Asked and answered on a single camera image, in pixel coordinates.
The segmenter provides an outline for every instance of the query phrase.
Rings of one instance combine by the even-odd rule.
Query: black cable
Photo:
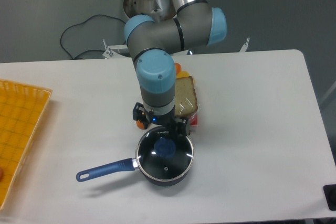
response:
[[[64,30],[64,32],[62,33],[61,35],[61,38],[60,38],[60,45],[61,45],[61,48],[68,54],[68,56],[70,56],[71,60],[84,60],[83,58],[79,58],[79,56],[83,55],[83,54],[86,54],[87,52],[105,52],[105,50],[98,50],[98,49],[90,49],[90,50],[87,50],[87,51],[84,51],[84,52],[81,52],[79,55],[73,57],[71,55],[71,53],[68,52],[67,49],[64,48],[63,44],[62,44],[62,38],[63,38],[63,35],[66,33],[67,30],[69,30],[70,28],[73,28],[74,26],[79,26],[79,25],[83,25],[85,24],[87,21],[95,18],[95,17],[106,17],[106,18],[112,18],[112,19],[115,19],[115,20],[118,20],[122,23],[124,23],[124,25],[126,24],[125,21],[123,21],[122,19],[120,18],[117,18],[117,17],[112,17],[112,16],[108,16],[108,15],[105,15],[105,14],[96,14],[96,15],[93,15],[91,17],[89,17],[87,20],[85,20],[84,22],[82,23],[79,23],[79,24],[75,24],[75,25],[72,25],[72,26],[69,26],[67,29]]]

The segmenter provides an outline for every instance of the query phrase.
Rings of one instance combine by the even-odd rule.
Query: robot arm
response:
[[[137,15],[124,29],[143,99],[133,118],[169,127],[179,124],[174,113],[176,73],[170,54],[207,46],[226,36],[223,12],[211,8],[207,0],[173,0],[173,4],[173,19],[156,23],[150,16]]]

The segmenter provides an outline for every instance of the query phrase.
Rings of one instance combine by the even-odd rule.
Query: bread loaf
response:
[[[177,78],[175,82],[175,115],[189,116],[198,109],[194,80],[191,76]]]

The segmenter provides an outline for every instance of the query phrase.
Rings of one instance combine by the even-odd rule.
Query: blue pot handle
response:
[[[110,164],[98,166],[88,170],[83,170],[76,175],[78,182],[84,182],[93,178],[98,178],[111,173],[127,172],[135,170],[133,165],[133,159],[127,158]]]

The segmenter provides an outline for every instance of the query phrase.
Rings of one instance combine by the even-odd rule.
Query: gray floor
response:
[[[0,0],[0,62],[69,60],[59,40],[69,26],[95,14],[125,19],[123,0]],[[336,0],[208,0],[228,23],[224,42],[196,53],[237,52],[250,37],[250,51],[299,49],[306,58],[318,101],[336,81]],[[123,43],[123,24],[95,19],[70,30],[64,46],[74,56]],[[86,55],[99,58],[100,53]],[[321,113],[336,153],[336,94]]]

